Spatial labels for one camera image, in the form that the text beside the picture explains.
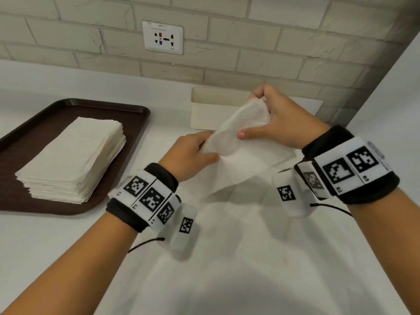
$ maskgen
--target black cable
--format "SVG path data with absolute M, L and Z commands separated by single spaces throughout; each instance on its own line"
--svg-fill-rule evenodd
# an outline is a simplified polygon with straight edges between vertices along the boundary
M 150 240 L 144 241 L 143 243 L 140 243 L 139 245 L 136 245 L 134 248 L 129 249 L 127 254 L 129 254 L 131 251 L 137 249 L 138 247 L 141 247 L 142 245 L 147 244 L 149 242 L 153 242 L 153 241 L 165 241 L 165 238 L 151 238 Z
M 323 204 L 323 203 L 309 203 L 309 205 L 310 205 L 311 207 L 329 207 L 329 208 L 337 209 L 337 210 L 340 210 L 341 212 L 344 212 L 345 214 L 348 214 L 349 216 L 351 216 L 351 217 L 352 217 L 352 214 L 351 214 L 350 212 L 345 211 L 345 210 L 343 210 L 343 209 L 340 209 L 340 208 L 338 208 L 338 207 L 336 207 L 336 206 L 333 206 L 333 205 L 325 205 L 325 204 Z

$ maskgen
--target brown tray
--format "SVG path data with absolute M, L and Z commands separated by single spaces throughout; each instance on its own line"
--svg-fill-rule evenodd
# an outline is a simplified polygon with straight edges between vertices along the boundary
M 107 196 L 128 163 L 150 110 L 143 106 L 105 101 L 65 99 L 56 101 L 0 139 L 0 211 L 76 215 L 87 212 Z M 90 199 L 80 205 L 33 199 L 16 179 L 15 172 L 32 160 L 77 117 L 113 119 L 123 124 L 127 142 L 105 172 Z

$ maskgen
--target left hand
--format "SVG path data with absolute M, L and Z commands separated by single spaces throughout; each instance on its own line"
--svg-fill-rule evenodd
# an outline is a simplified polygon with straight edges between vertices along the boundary
M 174 175 L 178 182 L 194 177 L 202 169 L 219 160 L 219 154 L 200 153 L 200 147 L 213 134 L 201 131 L 179 137 L 175 144 L 159 161 L 159 164 Z

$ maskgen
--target outlet faceplate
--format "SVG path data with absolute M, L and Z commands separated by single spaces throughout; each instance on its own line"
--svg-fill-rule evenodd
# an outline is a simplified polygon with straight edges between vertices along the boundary
M 144 47 L 148 51 L 182 55 L 184 52 L 184 28 L 143 21 Z

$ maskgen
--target forearm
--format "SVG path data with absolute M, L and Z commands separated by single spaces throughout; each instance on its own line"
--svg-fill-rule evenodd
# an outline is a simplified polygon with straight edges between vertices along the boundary
M 136 236 L 106 212 L 3 315 L 93 314 Z
M 420 314 L 420 209 L 400 189 L 349 206 L 375 256 L 412 314 Z

